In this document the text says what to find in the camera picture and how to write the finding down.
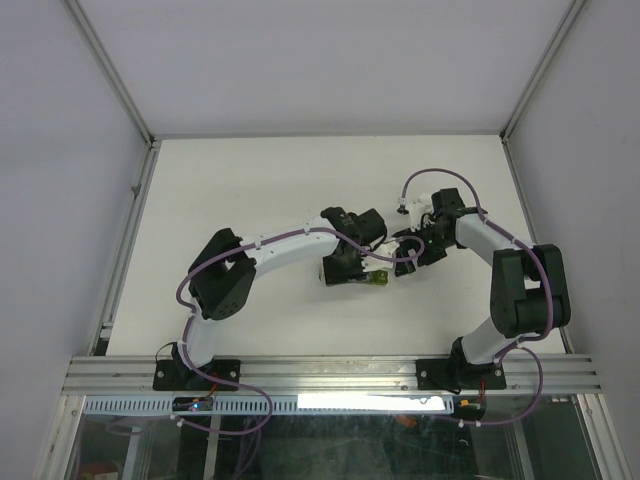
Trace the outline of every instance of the gray wall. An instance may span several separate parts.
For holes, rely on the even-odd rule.
[[[563,249],[592,354],[640,477],[640,2],[592,0],[512,138],[540,240]]]
[[[154,133],[287,135],[497,133],[569,0],[80,3]]]
[[[0,465],[31,478],[143,145],[59,0],[0,14]]]

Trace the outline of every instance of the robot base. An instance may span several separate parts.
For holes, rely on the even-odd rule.
[[[213,384],[190,370],[180,358],[178,349],[174,344],[170,360],[156,362],[156,371],[153,376],[153,389],[157,392],[204,392],[211,389]],[[230,382],[240,381],[240,360],[224,359],[212,360],[199,367],[200,370],[213,377]],[[218,385],[218,391],[235,392],[237,387]]]
[[[418,390],[447,390],[459,394],[462,390],[505,390],[504,370],[493,363],[473,365],[462,353],[462,337],[453,342],[449,358],[416,360]]]

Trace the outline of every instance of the wire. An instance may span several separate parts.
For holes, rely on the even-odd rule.
[[[403,237],[399,237],[397,239],[397,241],[402,241],[402,240],[415,240],[415,241],[417,241],[418,244],[420,245],[420,248],[418,249],[418,252],[416,254],[412,255],[412,256],[405,257],[405,258],[384,257],[382,255],[378,255],[377,253],[370,252],[365,247],[361,246],[357,242],[353,241],[351,238],[347,237],[345,234],[343,234],[341,232],[338,232],[337,230],[334,230],[333,228],[327,228],[327,227],[311,227],[309,229],[292,230],[290,232],[281,233],[281,234],[276,235],[274,237],[265,239],[265,240],[262,241],[261,245],[266,246],[266,245],[270,245],[270,244],[275,243],[275,242],[279,242],[281,240],[285,240],[287,238],[296,237],[296,236],[299,236],[299,235],[310,235],[312,233],[328,233],[330,235],[333,235],[333,236],[345,241],[346,243],[348,243],[349,245],[351,245],[356,250],[358,250],[359,252],[361,252],[362,254],[364,254],[366,256],[370,256],[372,258],[376,258],[378,260],[382,260],[382,261],[386,261],[386,262],[390,262],[390,263],[394,263],[394,264],[395,263],[412,262],[413,260],[417,260],[420,257],[420,255],[422,255],[422,253],[424,252],[424,249],[425,249],[425,244],[422,241],[422,239],[420,239],[419,237],[416,237],[414,235],[406,235],[406,236],[403,236]],[[221,379],[221,378],[216,378],[216,377],[213,377],[211,375],[208,375],[207,373],[203,372],[202,370],[198,369],[198,367],[196,367],[196,365],[191,360],[191,357],[189,356],[188,349],[186,348],[187,339],[189,338],[189,331],[191,330],[191,326],[193,325],[193,322],[194,322],[195,316],[196,316],[196,307],[182,298],[182,292],[185,289],[185,287],[187,286],[187,284],[196,275],[198,275],[200,272],[202,272],[204,269],[210,267],[214,263],[217,263],[217,262],[219,262],[221,260],[224,260],[224,259],[226,259],[226,258],[228,258],[228,257],[230,257],[232,255],[237,255],[238,253],[245,252],[247,250],[251,250],[253,248],[258,248],[258,246],[256,244],[253,244],[253,243],[247,244],[247,245],[241,245],[239,247],[232,248],[231,250],[227,250],[226,252],[223,252],[223,253],[221,253],[219,255],[215,255],[214,257],[208,259],[207,261],[201,263],[196,268],[191,270],[187,274],[187,276],[180,282],[180,284],[178,285],[178,288],[176,290],[176,301],[180,305],[182,305],[184,307],[187,307],[189,310],[191,310],[191,315],[189,316],[189,319],[187,320],[187,324],[185,325],[184,331],[182,333],[182,340],[179,343],[178,348],[180,348],[180,350],[181,350],[181,355],[182,355],[182,359],[183,359],[184,363],[194,373],[196,373],[197,375],[201,376],[202,378],[204,378],[206,380],[209,380],[210,382],[213,382],[213,383],[218,383],[220,385],[227,385],[227,386],[235,387],[235,388],[238,388],[238,389],[249,390],[249,391],[252,391],[252,392],[255,392],[255,393],[261,395],[267,401],[267,404],[269,406],[269,411],[268,411],[267,415],[260,422],[257,423],[257,425],[255,425],[253,427],[250,427],[250,428],[246,428],[244,430],[219,430],[219,429],[215,429],[215,428],[204,427],[202,425],[198,425],[197,423],[190,422],[189,420],[186,420],[185,418],[180,417],[178,415],[173,415],[172,418],[178,418],[178,425],[188,425],[190,427],[197,428],[198,430],[201,430],[203,432],[214,433],[214,434],[218,434],[218,435],[247,435],[249,433],[253,433],[253,432],[256,432],[256,431],[260,430],[264,425],[266,425],[266,423],[269,421],[269,419],[273,415],[273,400],[271,400],[271,397],[269,396],[269,394],[267,392],[265,392],[264,390],[262,390],[261,388],[258,388],[258,387],[254,387],[254,386],[251,386],[251,385],[246,385],[244,383],[232,382],[230,380],[224,380],[224,379]]]
[[[428,213],[423,213],[423,214],[420,216],[420,228],[424,228],[424,227],[426,226],[426,223],[424,223],[424,217],[427,217],[427,218],[428,218],[428,217],[429,217],[429,214],[428,214]]]
[[[484,403],[484,397],[486,393],[487,393],[487,382],[484,380],[484,378],[481,378],[480,379],[480,395],[478,396],[478,401],[480,403]]]
[[[382,235],[382,238],[380,239],[380,241],[378,243],[376,243],[376,245],[374,247],[371,248],[372,252],[375,252],[378,248],[380,248],[380,245],[382,245],[384,242],[387,241],[387,235],[388,234],[389,234],[389,232],[387,231],[387,228],[385,227],[384,235]]]
[[[156,355],[155,355],[155,357],[156,357],[156,365],[158,364],[158,354],[160,353],[160,351],[161,351],[163,348],[168,347],[169,345],[173,345],[174,343],[176,343],[176,342],[167,342],[167,343],[165,343],[163,346],[161,346],[161,347],[158,349],[158,351],[156,351]]]
[[[247,426],[249,424],[251,424],[251,422],[256,421],[257,419],[256,417],[251,417],[247,420]],[[251,465],[253,464],[253,461],[255,460],[258,451],[260,450],[260,442],[262,440],[262,430],[258,430],[257,432],[255,432],[253,434],[253,436],[249,439],[248,443],[245,443],[245,439],[247,437],[242,437],[242,441],[240,442],[240,452],[238,453],[238,460],[236,461],[236,466],[233,470],[233,480],[237,480],[239,479],[242,474],[244,472],[247,471],[247,469],[249,467],[251,467]],[[247,453],[249,452],[249,450],[251,450],[251,447],[253,448],[253,453],[251,454],[251,457],[249,458],[249,460],[244,463],[245,457],[247,456]]]
[[[471,185],[471,182],[469,182],[469,180],[464,178],[459,173],[456,173],[456,172],[454,172],[452,170],[447,170],[447,169],[444,169],[444,168],[425,168],[423,170],[418,170],[417,172],[412,173],[409,176],[409,178],[407,178],[407,181],[405,182],[404,186],[402,187],[402,194],[400,195],[400,199],[401,200],[405,200],[406,199],[407,189],[409,188],[409,183],[411,183],[411,180],[413,180],[415,177],[417,177],[418,175],[421,175],[423,173],[433,173],[433,172],[446,173],[448,175],[452,175],[452,176],[458,178],[459,180],[461,180],[469,188],[469,190],[471,191],[471,194],[473,195],[473,199],[474,199],[474,201],[476,203],[476,207],[477,207],[477,210],[478,210],[478,216],[480,217],[480,219],[486,225],[491,227],[493,230],[498,232],[500,235],[505,237],[510,242],[513,242],[520,249],[522,249],[527,255],[529,255],[529,257],[533,261],[534,265],[536,266],[536,269],[538,270],[538,273],[540,274],[540,282],[542,283],[542,288],[544,290],[544,296],[545,296],[545,299],[547,301],[547,323],[546,323],[545,329],[538,336],[535,336],[535,337],[520,337],[520,339],[514,340],[512,343],[510,343],[509,345],[504,347],[502,350],[500,350],[495,356],[495,363],[497,365],[501,365],[502,364],[502,360],[507,355],[507,353],[509,353],[514,348],[518,347],[518,342],[520,342],[520,343],[522,343],[522,342],[539,342],[539,341],[544,340],[545,338],[547,338],[549,336],[549,333],[553,329],[553,298],[551,296],[551,285],[549,284],[549,278],[547,277],[547,273],[544,271],[544,267],[542,266],[542,263],[540,262],[540,260],[536,256],[536,254],[533,253],[533,251],[527,245],[525,245],[522,241],[518,240],[516,237],[511,235],[509,232],[507,232],[500,225],[492,222],[491,220],[489,220],[487,218],[487,216],[485,215],[484,211],[482,210],[482,207],[480,206],[480,197],[478,197],[478,192],[476,192],[476,189],[473,188],[473,185]]]

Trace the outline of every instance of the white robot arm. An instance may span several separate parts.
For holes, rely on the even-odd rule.
[[[327,285],[360,282],[386,284],[385,269],[396,276],[413,273],[416,267],[430,265],[447,256],[452,246],[469,248],[492,267],[491,316],[476,330],[458,338],[446,360],[438,360],[424,368],[426,378],[418,379],[424,389],[459,390],[476,388],[478,378],[495,372],[496,355],[524,336],[537,336],[547,327],[547,302],[541,287],[526,288],[525,280],[540,281],[539,272],[528,255],[503,235],[490,228],[476,208],[467,208],[457,189],[444,189],[431,196],[432,205],[424,198],[409,204],[410,227],[387,239],[382,217],[374,209],[361,215],[332,207],[320,216],[296,227],[310,231],[326,227],[340,232],[351,241],[371,250],[380,248],[385,255],[408,260],[416,245],[408,235],[420,238],[426,248],[415,262],[394,265],[373,262],[361,249],[338,239],[331,233],[309,235],[236,236],[231,229],[218,231],[200,253],[189,271],[221,253],[252,245],[255,248],[216,262],[195,275],[189,292],[196,314],[186,339],[186,352],[196,367],[206,368],[215,352],[216,323],[237,313],[245,304],[253,280],[276,268],[308,258],[322,258]],[[267,239],[282,239],[263,245]],[[371,245],[378,240],[375,247]],[[554,245],[524,242],[543,265],[553,298],[553,327],[568,323],[571,310],[560,251]],[[183,349],[176,349],[183,357]]]

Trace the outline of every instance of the white work surface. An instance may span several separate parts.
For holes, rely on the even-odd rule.
[[[528,238],[497,136],[320,137],[170,140],[162,143],[116,314],[109,355],[152,355],[178,339],[188,311],[175,301],[187,268],[218,230],[242,236],[295,226],[330,206],[376,208],[390,233],[406,178],[444,167],[467,177],[495,221]],[[425,174],[408,197],[458,187]],[[490,268],[470,250],[389,285],[325,287],[320,259],[257,280],[246,306],[224,320],[220,355],[443,354],[489,315]],[[560,335],[535,344],[564,352]]]

